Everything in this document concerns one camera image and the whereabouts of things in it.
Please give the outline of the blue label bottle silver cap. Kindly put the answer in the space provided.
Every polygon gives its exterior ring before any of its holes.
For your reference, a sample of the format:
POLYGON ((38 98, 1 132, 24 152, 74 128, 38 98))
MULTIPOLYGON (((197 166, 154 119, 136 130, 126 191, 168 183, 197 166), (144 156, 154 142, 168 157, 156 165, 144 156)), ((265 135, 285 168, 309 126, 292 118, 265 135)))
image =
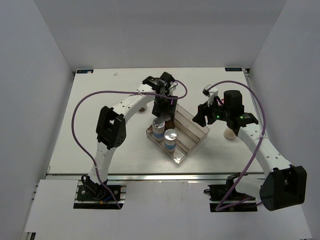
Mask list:
POLYGON ((165 121, 161 117, 156 117, 152 121, 152 132, 154 138, 160 142, 164 139, 165 121))

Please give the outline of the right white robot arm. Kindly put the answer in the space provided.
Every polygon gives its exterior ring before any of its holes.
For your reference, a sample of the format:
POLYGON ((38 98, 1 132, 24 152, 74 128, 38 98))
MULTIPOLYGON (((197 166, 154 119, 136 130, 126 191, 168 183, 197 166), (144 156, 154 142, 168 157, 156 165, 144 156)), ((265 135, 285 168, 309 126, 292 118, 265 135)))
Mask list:
POLYGON ((227 198, 256 198, 269 211, 275 211, 305 201, 307 172, 302 166, 294 166, 266 138, 256 117, 245 112, 243 96, 239 90, 227 90, 223 99, 218 97, 218 89, 203 90, 207 102, 198 106, 193 122, 202 127, 215 121, 226 122, 227 127, 249 148, 254 159, 261 166, 265 180, 237 173, 227 178, 225 194, 227 198))

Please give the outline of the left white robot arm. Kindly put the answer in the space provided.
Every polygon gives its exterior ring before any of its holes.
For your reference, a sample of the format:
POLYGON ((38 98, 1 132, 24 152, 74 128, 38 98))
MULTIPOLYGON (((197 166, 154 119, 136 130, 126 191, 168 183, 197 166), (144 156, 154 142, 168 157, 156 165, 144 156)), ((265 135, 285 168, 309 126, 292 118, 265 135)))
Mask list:
POLYGON ((94 199, 99 200, 105 196, 106 187, 100 182, 105 183, 108 180, 112 157, 116 148, 126 139, 126 123, 130 118, 149 102, 153 102, 154 116, 174 115, 177 103, 172 88, 174 81, 174 77, 167 72, 163 72, 159 78, 149 76, 137 88, 137 94, 132 93, 113 107, 105 106, 100 110, 96 127, 95 163, 88 174, 93 181, 88 188, 88 193, 94 199))

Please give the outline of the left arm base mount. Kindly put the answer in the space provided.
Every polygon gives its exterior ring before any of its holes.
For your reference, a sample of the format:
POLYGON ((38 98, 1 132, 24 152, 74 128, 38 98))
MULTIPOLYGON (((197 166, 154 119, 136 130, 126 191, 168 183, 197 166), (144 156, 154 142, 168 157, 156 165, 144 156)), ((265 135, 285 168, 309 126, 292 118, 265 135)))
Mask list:
POLYGON ((83 210, 120 210, 126 199, 127 187, 125 185, 107 185, 114 195, 115 202, 111 193, 103 186, 91 190, 83 181, 78 182, 74 198, 73 208, 83 210))

